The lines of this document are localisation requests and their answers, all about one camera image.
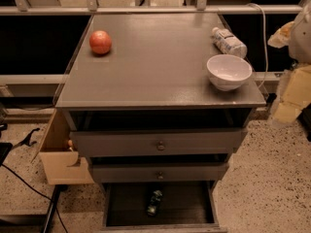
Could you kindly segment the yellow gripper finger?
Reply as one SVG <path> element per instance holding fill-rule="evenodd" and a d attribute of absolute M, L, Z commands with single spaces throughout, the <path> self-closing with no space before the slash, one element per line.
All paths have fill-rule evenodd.
<path fill-rule="evenodd" d="M 268 40 L 268 45 L 280 49 L 291 44 L 291 33 L 294 23 L 292 21 L 280 27 Z"/>
<path fill-rule="evenodd" d="M 279 124 L 293 123 L 311 104 L 311 65 L 286 70 L 281 77 L 271 119 Z"/>

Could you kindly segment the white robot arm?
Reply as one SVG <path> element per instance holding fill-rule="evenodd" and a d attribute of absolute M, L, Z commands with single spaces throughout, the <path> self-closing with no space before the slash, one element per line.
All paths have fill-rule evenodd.
<path fill-rule="evenodd" d="M 274 123 L 293 123 L 311 104 L 311 3 L 307 3 L 294 21 L 279 28 L 268 45 L 289 48 L 289 56 L 297 62 L 293 71 L 286 71 L 277 88 L 277 101 L 271 109 Z"/>

